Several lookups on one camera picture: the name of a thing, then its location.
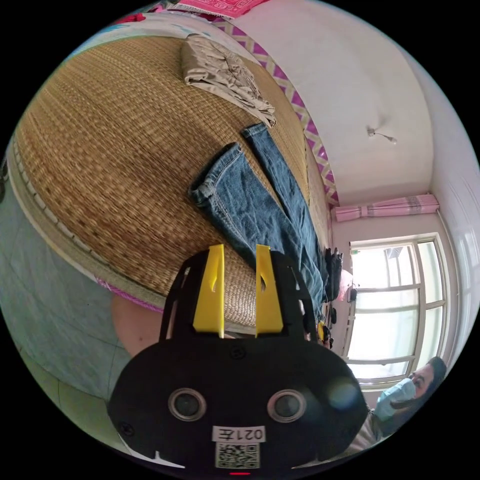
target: woman's hair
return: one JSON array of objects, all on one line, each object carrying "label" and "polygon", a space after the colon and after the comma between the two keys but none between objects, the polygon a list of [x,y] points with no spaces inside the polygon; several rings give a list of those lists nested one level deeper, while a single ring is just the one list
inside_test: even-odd
[{"label": "woman's hair", "polygon": [[403,424],[408,422],[419,411],[419,409],[425,405],[428,399],[439,387],[440,383],[442,383],[445,374],[447,373],[445,362],[439,356],[434,356],[428,361],[427,365],[431,365],[433,368],[433,380],[428,386],[426,392],[419,398],[390,403],[395,410],[404,410],[380,423],[379,426],[383,437],[388,437],[395,433]]}]

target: ceiling light fixture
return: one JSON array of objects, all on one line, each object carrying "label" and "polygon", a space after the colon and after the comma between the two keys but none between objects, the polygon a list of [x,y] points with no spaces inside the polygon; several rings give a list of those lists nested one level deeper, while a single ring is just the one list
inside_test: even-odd
[{"label": "ceiling light fixture", "polygon": [[389,142],[392,142],[394,145],[397,143],[396,138],[384,135],[383,133],[378,133],[374,128],[371,128],[369,126],[366,128],[366,132],[370,138],[374,137],[375,135],[380,135],[381,137],[385,137]]}]

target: black border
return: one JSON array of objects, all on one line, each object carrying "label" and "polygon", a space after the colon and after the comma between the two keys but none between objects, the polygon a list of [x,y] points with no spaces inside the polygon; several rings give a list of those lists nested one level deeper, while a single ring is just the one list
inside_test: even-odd
[{"label": "black border", "polygon": [[[2,92],[6,108],[1,130],[5,147],[31,98],[62,60],[100,28],[143,6],[138,1],[108,3],[44,1],[33,7],[23,5],[20,11],[13,6],[6,12],[2,22]],[[451,101],[478,152],[474,130],[479,99],[478,77],[474,73],[478,68],[474,4],[458,1],[454,6],[443,6],[411,0],[329,3],[377,27],[416,58]],[[4,468],[10,465],[26,475],[101,472],[118,478],[159,478],[159,473],[138,468],[135,462],[99,444],[59,413],[25,368],[3,321],[1,328],[1,336],[6,339],[2,348],[2,431],[7,453]],[[322,473],[322,478],[360,472],[384,476],[392,472],[393,466],[406,475],[418,470],[420,475],[425,470],[434,476],[445,474],[447,464],[449,471],[473,466],[478,433],[476,399],[471,395],[478,374],[477,358],[473,356],[477,331],[474,326],[458,362],[428,408],[371,452]],[[313,467],[305,474],[312,475],[315,470]]]}]

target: window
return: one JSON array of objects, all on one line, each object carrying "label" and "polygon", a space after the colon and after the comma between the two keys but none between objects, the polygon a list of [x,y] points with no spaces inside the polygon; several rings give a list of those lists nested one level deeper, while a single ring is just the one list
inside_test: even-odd
[{"label": "window", "polygon": [[440,349],[446,299],[437,240],[354,245],[350,254],[357,297],[343,358],[364,388],[387,387]]}]

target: window pane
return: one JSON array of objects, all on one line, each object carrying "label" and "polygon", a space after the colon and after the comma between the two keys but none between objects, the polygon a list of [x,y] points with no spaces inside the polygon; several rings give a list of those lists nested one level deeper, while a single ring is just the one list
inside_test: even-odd
[{"label": "window pane", "polygon": [[442,334],[442,319],[444,308],[431,308],[426,311],[425,316],[425,332],[423,334],[423,342],[421,344],[420,357],[418,366],[423,367],[432,357],[437,355],[440,345],[440,336]]},{"label": "window pane", "polygon": [[432,241],[419,243],[418,249],[423,266],[423,276],[425,277],[426,302],[429,304],[430,302],[443,300],[442,274],[435,244]]},{"label": "window pane", "polygon": [[410,247],[401,249],[398,256],[398,264],[400,265],[400,285],[412,285],[414,279],[412,278],[412,262],[410,260]]},{"label": "window pane", "polygon": [[353,282],[364,289],[383,289],[389,286],[384,248],[352,250]]},{"label": "window pane", "polygon": [[407,361],[387,363],[386,365],[349,363],[348,366],[357,379],[386,379],[405,375],[409,363]]},{"label": "window pane", "polygon": [[352,249],[353,281],[359,288],[412,285],[410,246]]},{"label": "window pane", "polygon": [[398,258],[388,259],[388,274],[390,276],[390,286],[398,287],[400,285],[400,272]]},{"label": "window pane", "polygon": [[416,308],[418,304],[419,291],[416,288],[398,291],[360,291],[356,297],[355,311],[357,313],[367,313],[366,311],[391,311],[399,308],[412,310],[412,308]]},{"label": "window pane", "polygon": [[412,355],[417,339],[418,318],[417,309],[357,313],[348,357],[352,360],[380,360]]}]

